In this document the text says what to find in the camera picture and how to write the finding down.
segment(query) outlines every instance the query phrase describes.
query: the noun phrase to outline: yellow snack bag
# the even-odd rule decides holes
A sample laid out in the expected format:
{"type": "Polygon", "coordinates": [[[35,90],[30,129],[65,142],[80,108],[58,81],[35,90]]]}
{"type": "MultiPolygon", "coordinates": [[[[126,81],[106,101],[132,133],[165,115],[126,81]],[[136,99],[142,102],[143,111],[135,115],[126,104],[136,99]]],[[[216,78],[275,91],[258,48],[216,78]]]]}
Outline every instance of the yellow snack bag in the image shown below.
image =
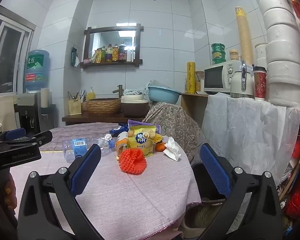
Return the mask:
{"type": "Polygon", "coordinates": [[[127,148],[137,148],[142,150],[144,157],[153,155],[155,130],[155,125],[131,126],[128,131],[127,148]]]}

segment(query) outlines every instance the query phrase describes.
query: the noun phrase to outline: purple package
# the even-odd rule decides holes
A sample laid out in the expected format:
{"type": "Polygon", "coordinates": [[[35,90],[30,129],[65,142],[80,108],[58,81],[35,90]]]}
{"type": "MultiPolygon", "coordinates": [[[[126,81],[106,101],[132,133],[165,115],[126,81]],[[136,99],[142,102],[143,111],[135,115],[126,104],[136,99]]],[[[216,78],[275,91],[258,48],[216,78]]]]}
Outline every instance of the purple package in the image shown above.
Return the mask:
{"type": "Polygon", "coordinates": [[[159,124],[152,124],[152,123],[146,123],[146,122],[138,122],[133,120],[128,120],[128,126],[137,126],[137,125],[155,125],[157,128],[155,129],[155,132],[160,134],[161,132],[161,126],[159,124]]]}

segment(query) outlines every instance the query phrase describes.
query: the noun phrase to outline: sink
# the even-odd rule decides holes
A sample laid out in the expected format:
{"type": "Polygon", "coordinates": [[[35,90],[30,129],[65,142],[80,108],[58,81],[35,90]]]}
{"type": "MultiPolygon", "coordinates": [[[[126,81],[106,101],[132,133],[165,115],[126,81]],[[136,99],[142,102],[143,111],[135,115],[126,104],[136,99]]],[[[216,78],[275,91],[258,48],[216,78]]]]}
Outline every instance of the sink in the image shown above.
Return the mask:
{"type": "Polygon", "coordinates": [[[120,98],[96,98],[86,101],[86,108],[93,114],[117,114],[121,110],[120,98]]]}

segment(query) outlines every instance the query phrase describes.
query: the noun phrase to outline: red paper cup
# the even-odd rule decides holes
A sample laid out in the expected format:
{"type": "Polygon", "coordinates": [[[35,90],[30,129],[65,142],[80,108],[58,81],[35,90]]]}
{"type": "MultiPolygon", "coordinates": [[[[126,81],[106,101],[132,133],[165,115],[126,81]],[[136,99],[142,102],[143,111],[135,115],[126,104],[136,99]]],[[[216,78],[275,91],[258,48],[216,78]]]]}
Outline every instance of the red paper cup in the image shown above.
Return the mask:
{"type": "Polygon", "coordinates": [[[266,85],[267,85],[267,70],[264,67],[253,67],[254,73],[254,98],[256,101],[263,101],[266,99],[266,85]]]}

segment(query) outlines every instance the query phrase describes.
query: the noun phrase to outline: hand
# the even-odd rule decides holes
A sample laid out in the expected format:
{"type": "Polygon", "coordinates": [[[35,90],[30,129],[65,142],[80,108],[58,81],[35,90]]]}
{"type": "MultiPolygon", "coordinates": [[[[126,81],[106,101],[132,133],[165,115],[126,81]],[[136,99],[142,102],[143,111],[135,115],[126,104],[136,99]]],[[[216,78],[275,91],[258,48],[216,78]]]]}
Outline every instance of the hand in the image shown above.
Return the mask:
{"type": "Polygon", "coordinates": [[[17,207],[17,197],[16,197],[16,186],[12,178],[11,173],[9,174],[9,181],[4,187],[7,196],[4,198],[4,202],[9,209],[14,210],[17,207]]]}

